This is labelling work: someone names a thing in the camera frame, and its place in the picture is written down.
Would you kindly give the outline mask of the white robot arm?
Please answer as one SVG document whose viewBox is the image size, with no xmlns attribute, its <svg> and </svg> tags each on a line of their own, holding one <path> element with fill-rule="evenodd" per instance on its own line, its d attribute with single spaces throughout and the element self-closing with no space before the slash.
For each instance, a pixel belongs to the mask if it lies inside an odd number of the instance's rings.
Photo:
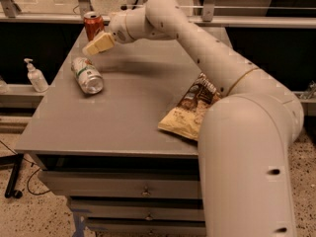
<svg viewBox="0 0 316 237">
<path fill-rule="evenodd" d="M 206 237 L 297 237 L 288 148 L 304 113 L 290 90 L 190 22 L 176 0 L 113 14 L 83 51 L 163 37 L 176 40 L 222 96 L 198 136 Z"/>
</svg>

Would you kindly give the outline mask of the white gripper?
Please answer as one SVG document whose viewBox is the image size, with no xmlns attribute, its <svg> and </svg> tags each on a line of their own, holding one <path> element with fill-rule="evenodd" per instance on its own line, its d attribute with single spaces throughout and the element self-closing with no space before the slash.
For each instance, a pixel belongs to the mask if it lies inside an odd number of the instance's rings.
<svg viewBox="0 0 316 237">
<path fill-rule="evenodd" d="M 83 48 L 85 55 L 92 56 L 100 52 L 111 49 L 115 45 L 115 40 L 120 43 L 128 43 L 129 35 L 125 25 L 126 13 L 111 13 L 109 22 L 109 31 L 111 34 L 101 31 L 96 34 L 93 40 L 89 41 Z"/>
</svg>

